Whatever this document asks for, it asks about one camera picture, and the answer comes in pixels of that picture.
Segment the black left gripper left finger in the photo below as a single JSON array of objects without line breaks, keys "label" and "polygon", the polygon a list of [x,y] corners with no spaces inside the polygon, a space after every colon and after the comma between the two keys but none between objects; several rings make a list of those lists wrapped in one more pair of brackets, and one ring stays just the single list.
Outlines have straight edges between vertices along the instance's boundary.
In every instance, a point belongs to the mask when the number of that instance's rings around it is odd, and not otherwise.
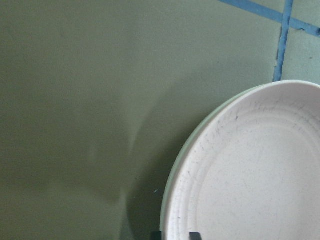
[{"label": "black left gripper left finger", "polygon": [[150,233],[150,240],[162,240],[162,232],[161,231],[152,231]]}]

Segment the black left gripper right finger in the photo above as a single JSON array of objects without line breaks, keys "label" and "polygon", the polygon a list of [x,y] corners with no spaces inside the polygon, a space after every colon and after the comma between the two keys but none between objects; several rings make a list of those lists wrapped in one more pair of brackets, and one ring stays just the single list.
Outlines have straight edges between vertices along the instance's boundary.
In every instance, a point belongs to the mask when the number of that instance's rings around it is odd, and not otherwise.
[{"label": "black left gripper right finger", "polygon": [[189,232],[189,240],[201,240],[201,234],[199,232]]}]

